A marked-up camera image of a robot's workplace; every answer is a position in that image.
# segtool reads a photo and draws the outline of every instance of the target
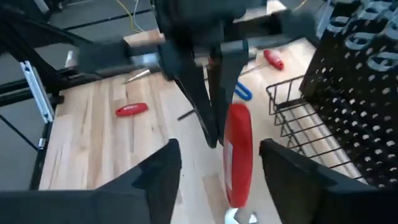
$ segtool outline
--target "wire shelf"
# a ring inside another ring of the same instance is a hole
[[[330,169],[368,184],[346,149],[339,145],[317,110],[299,90],[304,76],[296,77],[266,88],[269,114],[280,126],[280,136],[288,138],[286,147]]]

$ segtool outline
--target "red handle tool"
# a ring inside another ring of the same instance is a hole
[[[132,116],[148,110],[146,103],[133,103],[123,106],[115,111],[116,116]]]
[[[270,50],[264,50],[264,57],[267,59],[268,63],[274,66],[278,70],[284,69],[284,63],[282,59],[275,53]]]

